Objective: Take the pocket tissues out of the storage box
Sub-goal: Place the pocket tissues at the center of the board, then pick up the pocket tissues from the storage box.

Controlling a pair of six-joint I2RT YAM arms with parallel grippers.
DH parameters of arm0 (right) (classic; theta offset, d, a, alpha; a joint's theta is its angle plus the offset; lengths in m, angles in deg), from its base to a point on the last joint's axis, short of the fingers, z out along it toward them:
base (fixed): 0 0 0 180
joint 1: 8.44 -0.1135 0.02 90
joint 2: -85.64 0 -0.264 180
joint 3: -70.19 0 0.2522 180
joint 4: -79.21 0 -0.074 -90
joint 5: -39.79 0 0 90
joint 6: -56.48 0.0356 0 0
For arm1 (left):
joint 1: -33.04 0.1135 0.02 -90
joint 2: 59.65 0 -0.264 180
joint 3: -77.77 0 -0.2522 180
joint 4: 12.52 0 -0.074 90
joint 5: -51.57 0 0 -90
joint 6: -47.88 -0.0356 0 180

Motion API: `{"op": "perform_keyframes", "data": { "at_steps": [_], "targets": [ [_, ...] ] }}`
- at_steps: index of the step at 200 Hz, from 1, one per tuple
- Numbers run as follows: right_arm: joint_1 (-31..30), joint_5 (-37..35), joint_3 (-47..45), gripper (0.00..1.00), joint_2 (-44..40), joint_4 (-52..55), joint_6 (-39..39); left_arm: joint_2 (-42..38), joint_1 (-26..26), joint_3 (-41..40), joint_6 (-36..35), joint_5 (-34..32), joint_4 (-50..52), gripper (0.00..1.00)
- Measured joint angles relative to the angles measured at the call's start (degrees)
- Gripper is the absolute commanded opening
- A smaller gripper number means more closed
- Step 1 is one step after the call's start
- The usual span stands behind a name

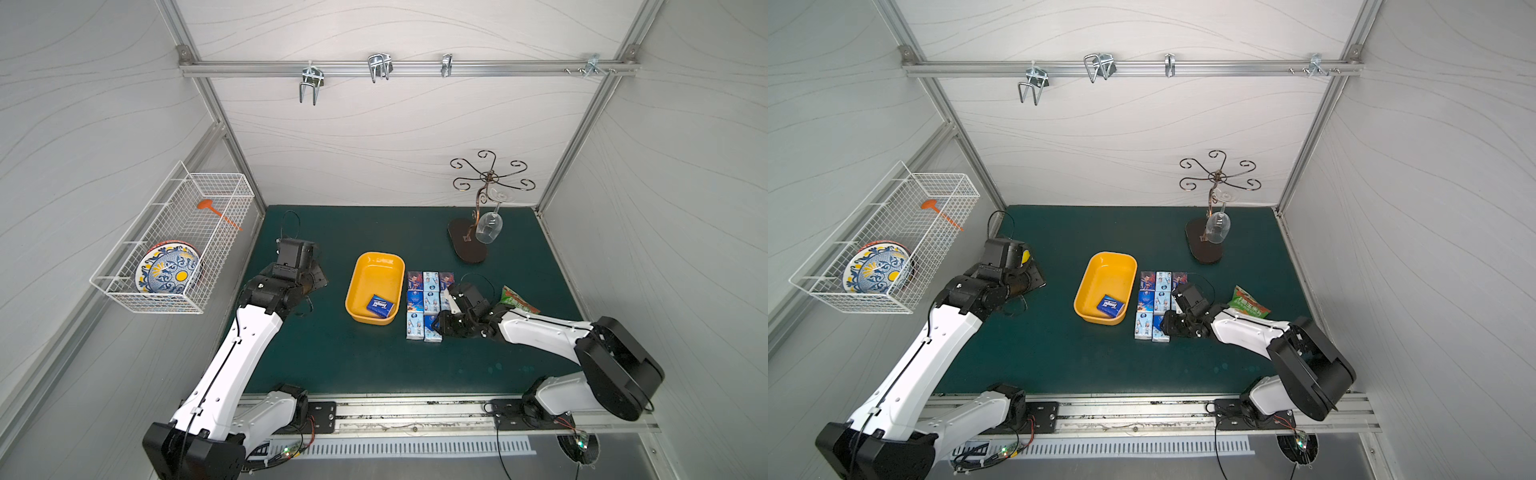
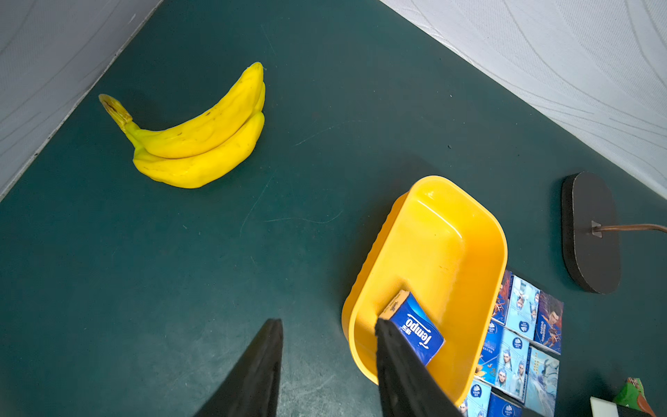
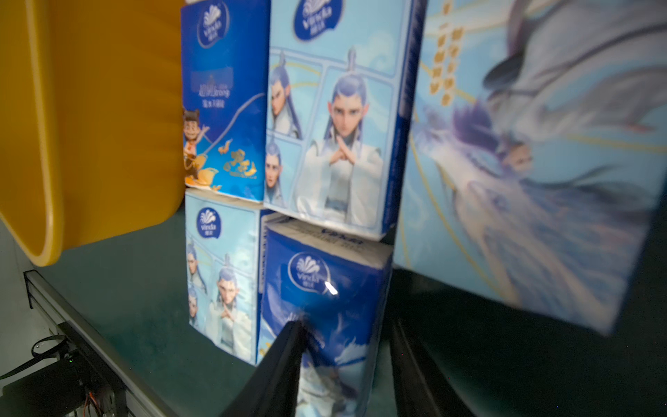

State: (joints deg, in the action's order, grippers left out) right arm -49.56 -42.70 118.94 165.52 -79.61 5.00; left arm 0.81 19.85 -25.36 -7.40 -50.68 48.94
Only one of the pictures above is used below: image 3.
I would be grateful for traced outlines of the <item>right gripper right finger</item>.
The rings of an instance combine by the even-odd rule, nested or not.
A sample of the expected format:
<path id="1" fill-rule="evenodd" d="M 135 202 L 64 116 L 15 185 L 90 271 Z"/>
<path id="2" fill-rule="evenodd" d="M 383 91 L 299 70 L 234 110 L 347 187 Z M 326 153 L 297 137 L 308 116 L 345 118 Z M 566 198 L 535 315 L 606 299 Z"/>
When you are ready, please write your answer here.
<path id="1" fill-rule="evenodd" d="M 401 319 L 390 331 L 394 396 L 399 416 L 471 416 L 472 411 Z"/>

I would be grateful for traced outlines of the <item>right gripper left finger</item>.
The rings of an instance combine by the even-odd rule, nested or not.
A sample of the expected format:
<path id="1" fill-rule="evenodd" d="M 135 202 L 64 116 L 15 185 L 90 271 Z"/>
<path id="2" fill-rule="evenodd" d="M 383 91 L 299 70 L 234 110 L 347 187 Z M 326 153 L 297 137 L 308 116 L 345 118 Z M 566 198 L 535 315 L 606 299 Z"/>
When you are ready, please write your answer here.
<path id="1" fill-rule="evenodd" d="M 300 365 L 307 346 L 302 321 L 290 321 L 262 359 L 224 416 L 293 416 L 297 407 Z"/>

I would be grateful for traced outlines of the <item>blue white tissue pack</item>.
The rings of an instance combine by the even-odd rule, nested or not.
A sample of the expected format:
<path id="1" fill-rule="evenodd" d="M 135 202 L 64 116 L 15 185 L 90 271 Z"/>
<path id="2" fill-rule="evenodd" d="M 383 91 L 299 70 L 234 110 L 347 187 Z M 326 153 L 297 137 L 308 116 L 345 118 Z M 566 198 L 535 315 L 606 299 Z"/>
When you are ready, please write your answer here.
<path id="1" fill-rule="evenodd" d="M 363 416 L 392 275 L 393 247 L 287 218 L 263 229 L 263 359 L 302 320 L 298 416 Z"/>

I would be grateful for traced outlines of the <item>light blue anime tissue pack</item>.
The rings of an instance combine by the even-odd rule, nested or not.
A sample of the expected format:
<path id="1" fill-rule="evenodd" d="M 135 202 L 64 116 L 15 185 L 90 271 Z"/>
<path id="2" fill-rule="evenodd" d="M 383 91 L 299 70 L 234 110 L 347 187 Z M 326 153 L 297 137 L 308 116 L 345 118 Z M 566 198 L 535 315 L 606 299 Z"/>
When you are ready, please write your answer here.
<path id="1" fill-rule="evenodd" d="M 264 291 L 262 232 L 284 215 L 202 189 L 185 192 L 189 325 L 255 365 Z"/>

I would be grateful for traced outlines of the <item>small blue tissue pack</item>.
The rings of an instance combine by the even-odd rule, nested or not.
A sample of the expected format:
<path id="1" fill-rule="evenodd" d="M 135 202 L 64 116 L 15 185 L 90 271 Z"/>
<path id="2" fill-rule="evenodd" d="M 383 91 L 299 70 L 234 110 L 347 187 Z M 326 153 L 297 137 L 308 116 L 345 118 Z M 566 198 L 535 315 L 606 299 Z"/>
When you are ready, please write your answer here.
<path id="1" fill-rule="evenodd" d="M 428 3 L 395 266 L 609 334 L 665 184 L 665 2 Z"/>

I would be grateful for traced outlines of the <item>barcode white tissue pack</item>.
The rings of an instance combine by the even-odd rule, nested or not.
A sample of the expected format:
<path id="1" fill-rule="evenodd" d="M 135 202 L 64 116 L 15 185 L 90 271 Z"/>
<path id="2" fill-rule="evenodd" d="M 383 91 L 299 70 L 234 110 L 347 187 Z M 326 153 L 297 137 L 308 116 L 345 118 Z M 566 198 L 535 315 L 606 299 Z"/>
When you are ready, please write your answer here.
<path id="1" fill-rule="evenodd" d="M 424 1 L 274 1 L 264 203 L 380 241 L 398 217 Z"/>

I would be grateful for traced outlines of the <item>yellow plastic storage box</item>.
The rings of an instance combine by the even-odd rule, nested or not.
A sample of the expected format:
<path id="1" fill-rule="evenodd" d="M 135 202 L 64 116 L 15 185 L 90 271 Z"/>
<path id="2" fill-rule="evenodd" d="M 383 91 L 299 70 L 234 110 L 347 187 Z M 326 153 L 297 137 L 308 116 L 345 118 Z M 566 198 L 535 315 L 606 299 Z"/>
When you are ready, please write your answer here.
<path id="1" fill-rule="evenodd" d="M 1 218 L 36 266 L 180 206 L 181 8 L 1 4 Z"/>

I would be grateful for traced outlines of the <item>blue orange tissue pack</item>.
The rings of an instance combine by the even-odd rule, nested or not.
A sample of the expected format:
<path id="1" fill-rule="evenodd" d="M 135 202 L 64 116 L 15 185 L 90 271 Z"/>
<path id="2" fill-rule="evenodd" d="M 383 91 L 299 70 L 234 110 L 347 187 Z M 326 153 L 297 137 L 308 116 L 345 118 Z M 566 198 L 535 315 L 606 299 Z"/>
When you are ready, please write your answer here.
<path id="1" fill-rule="evenodd" d="M 198 1 L 180 18 L 185 183 L 260 202 L 270 3 Z"/>

